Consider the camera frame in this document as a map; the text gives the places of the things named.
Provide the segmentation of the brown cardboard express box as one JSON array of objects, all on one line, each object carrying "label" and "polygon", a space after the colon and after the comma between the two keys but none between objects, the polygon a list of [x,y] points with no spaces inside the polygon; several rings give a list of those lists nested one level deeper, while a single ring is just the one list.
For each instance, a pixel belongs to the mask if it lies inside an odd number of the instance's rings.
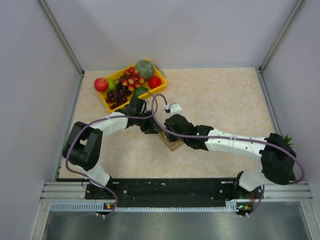
[{"label": "brown cardboard express box", "polygon": [[183,145],[183,142],[179,139],[174,142],[169,141],[168,137],[163,132],[158,133],[158,136],[172,152]]}]

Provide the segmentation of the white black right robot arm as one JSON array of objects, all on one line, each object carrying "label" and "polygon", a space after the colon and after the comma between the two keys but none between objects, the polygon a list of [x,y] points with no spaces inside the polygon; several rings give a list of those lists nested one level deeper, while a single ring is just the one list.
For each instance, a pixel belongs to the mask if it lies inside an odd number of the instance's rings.
[{"label": "white black right robot arm", "polygon": [[288,185],[291,181],[296,153],[283,136],[246,137],[220,131],[207,125],[193,125],[175,114],[164,122],[170,140],[179,139],[188,147],[209,152],[225,152],[259,163],[258,168],[240,173],[233,192],[245,198],[260,185]]}]

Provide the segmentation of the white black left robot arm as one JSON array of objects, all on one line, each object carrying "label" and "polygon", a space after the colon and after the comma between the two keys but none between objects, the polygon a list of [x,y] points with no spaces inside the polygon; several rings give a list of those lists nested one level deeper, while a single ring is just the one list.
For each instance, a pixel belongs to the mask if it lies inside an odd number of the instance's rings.
[{"label": "white black left robot arm", "polygon": [[66,169],[87,178],[96,186],[98,195],[109,198],[114,191],[112,178],[98,163],[102,141],[104,137],[132,126],[140,127],[145,134],[161,132],[146,101],[138,97],[132,97],[125,107],[102,119],[91,123],[76,122],[62,151]]}]

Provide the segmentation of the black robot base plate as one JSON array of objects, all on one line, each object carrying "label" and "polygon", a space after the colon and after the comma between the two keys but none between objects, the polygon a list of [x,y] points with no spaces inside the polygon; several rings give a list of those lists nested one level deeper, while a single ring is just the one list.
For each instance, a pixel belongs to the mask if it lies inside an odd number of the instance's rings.
[{"label": "black robot base plate", "polygon": [[262,188],[247,191],[234,178],[115,178],[111,192],[86,186],[86,200],[118,199],[118,207],[224,207],[227,201],[259,199]]}]

